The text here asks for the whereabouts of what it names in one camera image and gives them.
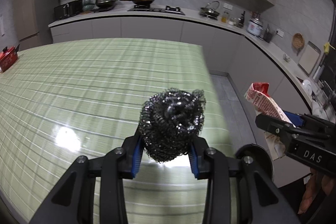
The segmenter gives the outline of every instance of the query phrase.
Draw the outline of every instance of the screw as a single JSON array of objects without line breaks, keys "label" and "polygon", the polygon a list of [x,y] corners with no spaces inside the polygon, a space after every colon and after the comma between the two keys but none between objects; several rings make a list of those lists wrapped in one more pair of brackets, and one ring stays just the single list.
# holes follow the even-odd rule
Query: screw
[{"label": "screw", "polygon": [[117,155],[121,155],[125,152],[125,149],[123,149],[122,147],[117,147],[116,149],[114,149],[114,153]]},{"label": "screw", "polygon": [[79,156],[76,161],[79,163],[79,164],[82,164],[83,162],[86,161],[86,156]]},{"label": "screw", "polygon": [[216,149],[214,149],[213,147],[209,147],[209,148],[207,148],[206,153],[208,155],[213,155],[213,154],[216,153]]},{"label": "screw", "polygon": [[247,163],[247,164],[251,164],[251,163],[253,163],[253,158],[250,157],[250,156],[245,156],[245,157],[243,158],[243,161],[244,161],[245,163]]}]

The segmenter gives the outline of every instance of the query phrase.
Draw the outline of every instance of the microwave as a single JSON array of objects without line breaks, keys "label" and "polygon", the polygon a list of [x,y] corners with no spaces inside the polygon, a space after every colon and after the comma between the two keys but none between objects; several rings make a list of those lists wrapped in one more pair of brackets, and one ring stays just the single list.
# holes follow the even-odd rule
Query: microwave
[{"label": "microwave", "polygon": [[54,8],[55,20],[72,17],[83,12],[82,0],[74,0]]}]

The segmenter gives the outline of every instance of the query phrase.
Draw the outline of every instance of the cutting board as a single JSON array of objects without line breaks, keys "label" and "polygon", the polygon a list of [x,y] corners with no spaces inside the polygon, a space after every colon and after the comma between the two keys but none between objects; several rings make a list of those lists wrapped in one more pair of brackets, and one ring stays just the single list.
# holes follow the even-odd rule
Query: cutting board
[{"label": "cutting board", "polygon": [[303,50],[298,63],[299,67],[306,73],[306,75],[309,76],[311,74],[320,54],[321,50],[309,41],[307,47]]}]

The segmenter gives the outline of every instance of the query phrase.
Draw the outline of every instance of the table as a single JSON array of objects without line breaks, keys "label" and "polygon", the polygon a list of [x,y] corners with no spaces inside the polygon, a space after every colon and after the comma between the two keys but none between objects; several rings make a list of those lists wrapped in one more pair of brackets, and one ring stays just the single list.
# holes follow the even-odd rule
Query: table
[{"label": "table", "polygon": [[[105,155],[133,135],[142,104],[167,88],[203,89],[201,136],[232,156],[229,132],[200,46],[154,39],[87,39],[19,52],[0,74],[0,190],[28,222],[78,155]],[[94,221],[98,223],[96,182]],[[206,181],[187,156],[159,164],[146,154],[125,180],[129,223],[200,223]],[[232,187],[235,222],[235,191]]]}]

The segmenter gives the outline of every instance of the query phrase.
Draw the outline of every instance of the rice cooker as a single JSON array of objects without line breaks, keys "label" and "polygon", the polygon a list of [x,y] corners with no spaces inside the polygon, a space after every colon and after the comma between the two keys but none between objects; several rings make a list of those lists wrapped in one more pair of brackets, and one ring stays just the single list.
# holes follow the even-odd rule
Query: rice cooker
[{"label": "rice cooker", "polygon": [[259,36],[261,30],[263,29],[263,23],[259,18],[251,18],[247,31],[255,36]]}]

